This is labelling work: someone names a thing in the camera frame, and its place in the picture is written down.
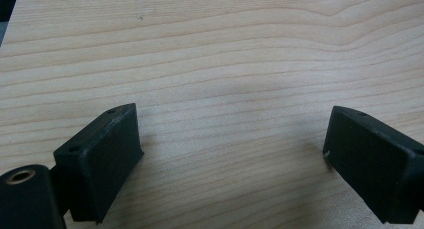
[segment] hole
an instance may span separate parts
hole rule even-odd
[[[71,148],[69,148],[69,152],[77,152],[81,149],[81,147],[79,146],[73,146]]]
[[[34,175],[35,175],[35,171],[32,169],[22,170],[10,176],[7,179],[6,183],[9,185],[17,185],[22,182],[28,181]]]

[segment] wooden table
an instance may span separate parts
hole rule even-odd
[[[135,102],[146,152],[102,225],[382,225],[322,146],[333,105],[424,143],[424,0],[18,0],[0,172]]]

